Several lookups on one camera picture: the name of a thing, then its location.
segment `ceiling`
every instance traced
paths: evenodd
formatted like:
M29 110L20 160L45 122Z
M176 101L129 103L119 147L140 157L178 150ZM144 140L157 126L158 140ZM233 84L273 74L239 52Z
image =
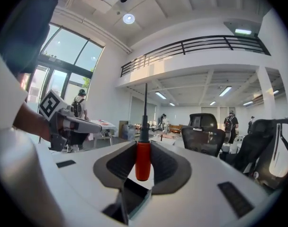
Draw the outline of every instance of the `ceiling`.
M94 22L130 46L128 41L134 35L183 14L231 9L246 11L262 18L270 6L264 0L128 0L126 3L117 0L59 0L58 8ZM135 16L133 24L123 22L122 17L126 13Z
M280 92L283 92L279 71L267 69L267 73L273 90L280 89ZM213 106L240 106L262 95L255 70L202 70L188 75L155 79L147 83L148 98L163 106L169 106L169 103L177 106L209 106L213 101L216 101ZM227 86L231 86L232 89L220 97ZM145 92L144 84L127 88L142 95ZM157 96L156 91L162 93L166 99Z

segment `tree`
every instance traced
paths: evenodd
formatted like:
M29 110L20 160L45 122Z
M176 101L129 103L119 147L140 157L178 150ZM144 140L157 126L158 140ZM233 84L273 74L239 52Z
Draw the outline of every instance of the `tree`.
M90 79L89 78L83 78L84 80L84 84L83 84L83 88L88 88L89 87L89 82L90 82Z

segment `white table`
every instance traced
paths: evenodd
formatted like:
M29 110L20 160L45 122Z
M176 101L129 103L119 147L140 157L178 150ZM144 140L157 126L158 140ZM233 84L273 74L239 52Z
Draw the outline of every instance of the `white table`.
M169 145L173 145L174 142L176 141L175 139L169 139L169 138L162 138L162 141L161 141L161 136L160 135L157 135L157 136L154 136L152 138L150 138L149 140L151 141L155 141L155 142L161 142L161 143L165 143L165 144L169 144Z
M109 130L113 130L114 132L117 131L117 127L113 125L110 122L107 121L99 121L99 120L91 120L92 123L98 124L102 126L102 131L99 134L90 134L89 135L89 140L93 140L93 148L95 149L97 147L97 140L98 139L109 139L110 140L110 145L112 146L112 134L108 132Z
M155 141L155 142L158 142L158 143L174 145L174 146L179 147L179 148L185 148L182 137L178 137L178 138L175 138L175 139L169 139L169 138L164 138L163 137L162 141L161 141L161 136L157 135L157 136L154 136L154 137L150 138L149 140Z

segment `robotic arm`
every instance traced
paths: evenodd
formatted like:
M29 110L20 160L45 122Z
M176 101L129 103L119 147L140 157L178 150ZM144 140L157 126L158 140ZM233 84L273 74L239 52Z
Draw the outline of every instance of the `robotic arm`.
M43 98L39 110L49 122L50 149L55 151L62 151L65 145L80 145L88 134L102 130L100 125L74 117L73 106L65 103L53 90ZM61 130L57 128L59 118L63 118Z

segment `office chair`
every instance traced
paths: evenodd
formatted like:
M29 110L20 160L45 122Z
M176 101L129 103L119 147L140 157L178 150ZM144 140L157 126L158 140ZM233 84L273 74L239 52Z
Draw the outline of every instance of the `office chair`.
M225 132L217 129L216 118L209 113L190 115L189 126L181 129L186 149L217 157L225 139Z
M245 173L245 169L251 163L254 164L273 138L272 120L257 120L252 125L252 131L242 141L242 146L237 154L229 154L220 159L232 165L238 171Z

